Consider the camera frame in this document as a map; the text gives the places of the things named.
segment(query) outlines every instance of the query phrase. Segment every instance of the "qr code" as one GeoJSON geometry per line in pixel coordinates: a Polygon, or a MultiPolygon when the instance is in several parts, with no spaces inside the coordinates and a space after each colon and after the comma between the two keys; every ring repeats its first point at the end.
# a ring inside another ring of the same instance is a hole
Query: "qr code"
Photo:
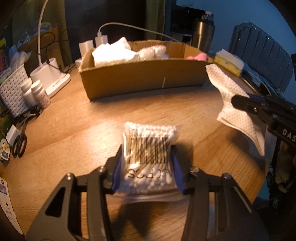
{"type": "Polygon", "coordinates": [[[6,186],[4,186],[3,184],[0,184],[0,192],[7,195],[6,186]]]}

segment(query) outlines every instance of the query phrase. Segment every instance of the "sponge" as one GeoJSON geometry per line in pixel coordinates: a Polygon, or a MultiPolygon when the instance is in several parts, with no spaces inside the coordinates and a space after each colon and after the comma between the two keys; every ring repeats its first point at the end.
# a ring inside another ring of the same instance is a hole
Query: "sponge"
{"type": "Polygon", "coordinates": [[[244,69],[244,62],[224,49],[216,53],[214,63],[224,67],[237,77],[241,75],[244,69]]]}

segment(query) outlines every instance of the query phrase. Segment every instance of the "white woven basket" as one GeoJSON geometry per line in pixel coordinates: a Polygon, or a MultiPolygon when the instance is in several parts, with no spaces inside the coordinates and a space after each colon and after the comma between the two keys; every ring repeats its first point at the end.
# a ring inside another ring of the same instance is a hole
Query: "white woven basket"
{"type": "Polygon", "coordinates": [[[22,82],[28,78],[24,65],[14,71],[0,86],[0,96],[6,106],[11,110],[13,117],[24,113],[28,108],[22,90],[22,82]]]}

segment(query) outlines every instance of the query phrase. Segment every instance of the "pink object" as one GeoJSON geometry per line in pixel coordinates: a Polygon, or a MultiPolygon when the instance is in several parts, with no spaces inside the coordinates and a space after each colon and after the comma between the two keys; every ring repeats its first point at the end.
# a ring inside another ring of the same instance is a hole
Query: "pink object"
{"type": "Polygon", "coordinates": [[[197,61],[207,61],[207,54],[206,53],[200,53],[197,56],[188,56],[186,60],[197,60],[197,61]]]}

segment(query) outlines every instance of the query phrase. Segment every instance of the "wood grain tabletop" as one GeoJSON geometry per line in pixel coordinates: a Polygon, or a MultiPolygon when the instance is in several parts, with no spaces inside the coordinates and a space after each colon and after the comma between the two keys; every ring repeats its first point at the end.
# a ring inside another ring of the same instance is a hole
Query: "wood grain tabletop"
{"type": "MultiPolygon", "coordinates": [[[[246,92],[253,93],[242,80],[224,72],[246,92]]],[[[200,87],[89,101],[77,69],[71,76],[70,83],[52,98],[50,106],[28,124],[24,156],[5,163],[3,177],[25,234],[67,172],[87,174],[116,154],[121,144],[120,124],[126,121],[176,125],[177,146],[182,147],[180,151],[192,159],[193,165],[209,174],[230,173],[254,201],[268,164],[244,134],[216,120],[223,101],[209,81],[200,87]]],[[[88,237],[85,196],[82,229],[83,236],[88,237]]],[[[115,240],[180,240],[187,208],[188,199],[108,205],[115,240]]]]}

